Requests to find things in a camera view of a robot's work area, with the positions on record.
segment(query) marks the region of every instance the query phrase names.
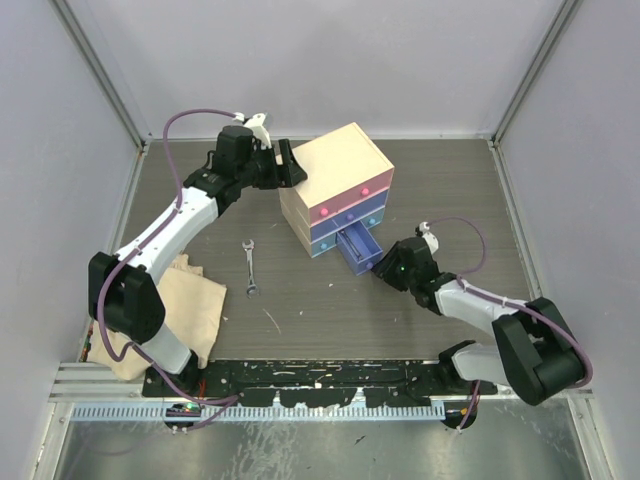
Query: metal floor panel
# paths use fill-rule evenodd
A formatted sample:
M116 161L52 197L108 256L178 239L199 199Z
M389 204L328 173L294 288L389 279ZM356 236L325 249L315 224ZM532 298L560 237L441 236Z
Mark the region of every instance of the metal floor panel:
M589 478L565 400L487 399L461 435L437 421L220 422L187 435L148 421L72 422L64 450L58 480Z

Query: wooden top of drawer unit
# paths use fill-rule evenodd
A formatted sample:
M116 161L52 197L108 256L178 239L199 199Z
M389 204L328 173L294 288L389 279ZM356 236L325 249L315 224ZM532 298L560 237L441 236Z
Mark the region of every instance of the wooden top of drawer unit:
M293 190L308 208L393 169L356 123L300 145L293 153L309 175Z

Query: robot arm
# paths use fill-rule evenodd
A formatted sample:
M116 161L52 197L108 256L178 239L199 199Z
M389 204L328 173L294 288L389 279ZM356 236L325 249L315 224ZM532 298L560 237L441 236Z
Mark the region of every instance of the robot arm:
M498 297L440 272L432 257L437 239L426 223L416 234L396 242L373 273L397 290L409 290L421 307L463 320L496 339L495 346L466 341L442 352L447 381L510 386L525 402L538 405L585 377L586 365L573 348L577 343L567 341L573 335L553 302Z
M89 263L89 313L97 319L100 290L110 272L138 250L116 276L107 292L104 319L108 328L127 335L165 371L180 374L192 353L164 324L164 305L156 284L171 261L204 227L213 223L240 198L245 187L261 190L291 188L307 179L295 160L288 140L280 140L282 163L264 126L266 115L257 114L244 126L229 125L218 135L216 150L207 164L183 184L182 204L177 199L138 238L115 255L96 254ZM177 211L173 220L140 249L151 232Z

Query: wrench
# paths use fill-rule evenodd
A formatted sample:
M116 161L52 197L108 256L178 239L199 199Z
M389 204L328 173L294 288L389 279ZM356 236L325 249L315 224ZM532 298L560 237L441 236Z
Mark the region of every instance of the wrench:
M247 286L247 297L249 298L260 295L260 289L253 278L253 246L253 240L249 240L249 243L242 242L242 248L247 253L247 266L249 267L249 285Z

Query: blue drawer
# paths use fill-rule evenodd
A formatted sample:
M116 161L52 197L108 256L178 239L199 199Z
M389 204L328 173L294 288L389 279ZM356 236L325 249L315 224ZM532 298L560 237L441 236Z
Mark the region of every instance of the blue drawer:
M382 217L384 217L384 207L363 218L362 223L366 225L367 228L375 227L382 221ZM336 237L337 234L332 233L324 238L321 238L320 240L313 242L311 244L311 257L317 257L318 255L327 252L335 247Z
M368 272L382 258L382 248L362 222L340 230L336 245L356 275Z
M322 223L314 225L311 227L311 242L315 242L320 238L326 237L330 233L335 233L347 225L361 220L374 210L384 207L387 202L388 194L389 190L387 189L384 192L380 192L375 197L371 197L364 202L358 203L349 210L345 210Z

